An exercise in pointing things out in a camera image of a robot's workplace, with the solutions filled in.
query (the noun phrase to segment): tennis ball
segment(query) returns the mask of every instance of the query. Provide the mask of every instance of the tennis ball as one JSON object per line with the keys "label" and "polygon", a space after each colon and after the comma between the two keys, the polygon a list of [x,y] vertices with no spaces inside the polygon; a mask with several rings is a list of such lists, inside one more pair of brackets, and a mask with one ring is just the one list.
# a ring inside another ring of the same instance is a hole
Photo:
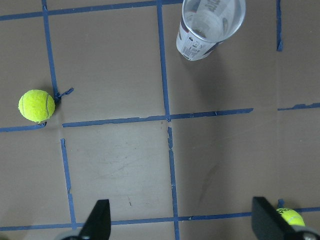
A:
{"label": "tennis ball", "polygon": [[278,208],[276,210],[289,225],[306,226],[302,216],[290,208]]}
{"label": "tennis ball", "polygon": [[55,101],[42,90],[27,91],[19,100],[18,108],[26,119],[40,123],[49,119],[55,111]]}

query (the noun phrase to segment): yellow tennis ball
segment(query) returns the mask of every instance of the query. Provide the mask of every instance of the yellow tennis ball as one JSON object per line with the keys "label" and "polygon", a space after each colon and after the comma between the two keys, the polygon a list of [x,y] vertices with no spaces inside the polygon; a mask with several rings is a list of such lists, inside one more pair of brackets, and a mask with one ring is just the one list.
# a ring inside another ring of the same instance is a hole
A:
{"label": "yellow tennis ball", "polygon": [[306,226],[302,216],[290,208],[278,208],[276,210],[289,225]]}
{"label": "yellow tennis ball", "polygon": [[49,119],[55,111],[55,101],[42,90],[27,91],[19,100],[18,108],[26,119],[40,123]]}

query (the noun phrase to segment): clear plastic cup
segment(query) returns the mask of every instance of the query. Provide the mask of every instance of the clear plastic cup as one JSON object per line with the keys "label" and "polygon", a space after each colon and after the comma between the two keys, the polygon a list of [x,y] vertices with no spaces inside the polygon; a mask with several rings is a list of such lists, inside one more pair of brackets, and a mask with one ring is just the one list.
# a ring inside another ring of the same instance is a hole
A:
{"label": "clear plastic cup", "polygon": [[245,0],[184,0],[178,51],[189,61],[207,57],[239,29],[245,14]]}

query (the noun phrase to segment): brown floor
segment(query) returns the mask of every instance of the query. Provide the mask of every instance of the brown floor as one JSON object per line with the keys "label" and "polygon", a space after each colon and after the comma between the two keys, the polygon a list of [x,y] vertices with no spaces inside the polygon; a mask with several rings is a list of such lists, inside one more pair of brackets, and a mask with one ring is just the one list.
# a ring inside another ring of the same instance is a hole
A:
{"label": "brown floor", "polygon": [[[134,2],[47,0],[52,72],[41,1],[0,2],[0,239],[54,239],[98,199],[111,240],[254,240],[253,196],[320,231],[320,2],[281,1],[277,52],[276,1],[247,0],[238,32],[195,62],[176,48],[181,3],[161,17]],[[54,76],[74,91],[27,130],[18,101],[52,95]]]}

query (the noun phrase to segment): floor tile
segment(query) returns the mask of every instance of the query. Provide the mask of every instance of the floor tile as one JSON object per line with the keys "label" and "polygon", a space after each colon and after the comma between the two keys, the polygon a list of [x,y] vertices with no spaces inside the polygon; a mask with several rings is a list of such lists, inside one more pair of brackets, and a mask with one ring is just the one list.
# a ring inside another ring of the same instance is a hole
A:
{"label": "floor tile", "polygon": [[281,197],[290,208],[319,207],[320,109],[278,113]]}
{"label": "floor tile", "polygon": [[0,128],[34,125],[20,114],[20,97],[31,89],[52,95],[42,17],[0,21]]}
{"label": "floor tile", "polygon": [[173,240],[173,222],[158,222],[111,226],[110,240]]}
{"label": "floor tile", "polygon": [[256,240],[251,229],[251,217],[179,222],[182,240]]}
{"label": "floor tile", "polygon": [[98,199],[111,219],[173,216],[168,125],[162,121],[65,128],[76,221]]}
{"label": "floor tile", "polygon": [[70,223],[60,140],[51,129],[0,134],[0,226]]}
{"label": "floor tile", "polygon": [[283,51],[277,54],[279,108],[320,102],[319,9],[317,0],[281,1]]}
{"label": "floor tile", "polygon": [[0,239],[2,240],[53,240],[57,235],[68,231],[68,228],[55,229],[34,229],[34,230],[18,230],[18,231],[2,231]]}
{"label": "floor tile", "polygon": [[1,0],[0,16],[11,14],[25,14],[33,12],[42,12],[42,4],[39,0]]}
{"label": "floor tile", "polygon": [[250,212],[278,200],[276,112],[172,121],[180,216]]}
{"label": "floor tile", "polygon": [[276,107],[276,3],[246,3],[245,20],[238,32],[209,57],[193,62],[176,48],[181,5],[163,6],[172,114]]}
{"label": "floor tile", "polygon": [[51,16],[50,27],[59,87],[74,87],[65,122],[164,114],[156,7]]}

